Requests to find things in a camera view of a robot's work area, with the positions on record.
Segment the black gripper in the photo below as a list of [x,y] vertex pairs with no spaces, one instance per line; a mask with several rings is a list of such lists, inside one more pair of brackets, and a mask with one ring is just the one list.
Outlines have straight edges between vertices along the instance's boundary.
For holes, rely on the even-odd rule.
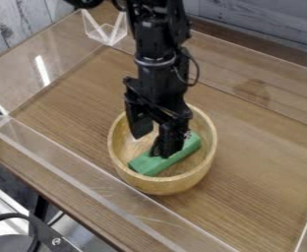
[[190,83],[190,59],[147,61],[136,58],[137,77],[125,77],[124,105],[129,132],[140,139],[159,125],[150,156],[168,158],[183,149],[192,112],[184,95]]

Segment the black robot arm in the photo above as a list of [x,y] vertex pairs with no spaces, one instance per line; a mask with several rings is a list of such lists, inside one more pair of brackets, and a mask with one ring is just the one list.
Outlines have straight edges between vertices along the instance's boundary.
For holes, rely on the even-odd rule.
[[[64,0],[76,8],[95,8],[107,0]],[[192,111],[184,95],[194,58],[184,42],[191,21],[183,0],[109,0],[125,12],[135,41],[137,76],[123,79],[128,128],[139,139],[154,130],[159,135],[150,155],[168,158],[183,149]]]

